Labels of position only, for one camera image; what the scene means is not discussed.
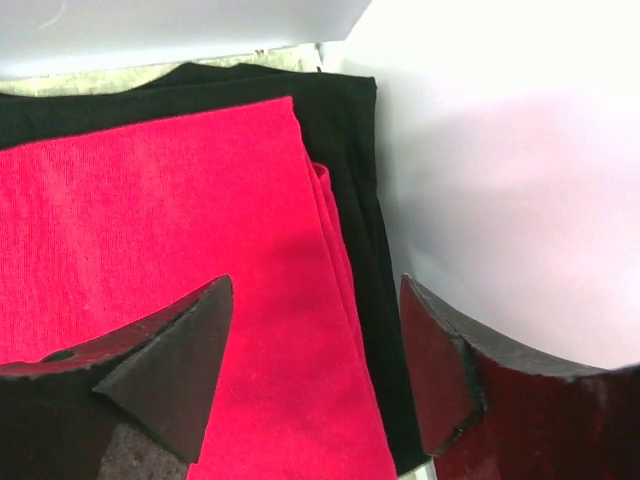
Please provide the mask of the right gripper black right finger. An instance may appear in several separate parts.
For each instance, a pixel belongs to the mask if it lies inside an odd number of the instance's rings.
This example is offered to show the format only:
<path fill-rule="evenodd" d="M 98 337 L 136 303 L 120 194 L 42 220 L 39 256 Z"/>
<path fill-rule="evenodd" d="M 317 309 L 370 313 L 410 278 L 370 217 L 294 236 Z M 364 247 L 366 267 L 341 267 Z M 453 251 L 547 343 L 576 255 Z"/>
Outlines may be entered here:
<path fill-rule="evenodd" d="M 409 276 L 400 317 L 422 446 L 441 479 L 635 479 L 639 369 L 562 359 Z"/>

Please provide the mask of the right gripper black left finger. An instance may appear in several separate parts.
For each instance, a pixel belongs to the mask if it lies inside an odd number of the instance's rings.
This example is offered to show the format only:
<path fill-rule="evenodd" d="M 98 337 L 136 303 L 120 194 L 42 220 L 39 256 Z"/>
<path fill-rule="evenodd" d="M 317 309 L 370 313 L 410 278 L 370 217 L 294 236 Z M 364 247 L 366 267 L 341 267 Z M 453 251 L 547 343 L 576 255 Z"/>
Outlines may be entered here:
<path fill-rule="evenodd" d="M 164 309 L 1 368 L 5 479 L 183 479 L 201 455 L 233 288 L 221 276 Z"/>

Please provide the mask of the red t shirt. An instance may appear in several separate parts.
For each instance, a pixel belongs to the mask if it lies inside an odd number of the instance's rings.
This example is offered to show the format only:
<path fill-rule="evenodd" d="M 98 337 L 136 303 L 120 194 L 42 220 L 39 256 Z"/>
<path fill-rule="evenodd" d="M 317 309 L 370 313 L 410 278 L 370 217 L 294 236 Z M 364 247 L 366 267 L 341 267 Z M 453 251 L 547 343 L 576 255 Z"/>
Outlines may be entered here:
<path fill-rule="evenodd" d="M 1 359 L 35 361 L 229 275 L 193 479 L 392 479 L 325 168 L 290 98 L 1 154 Z"/>

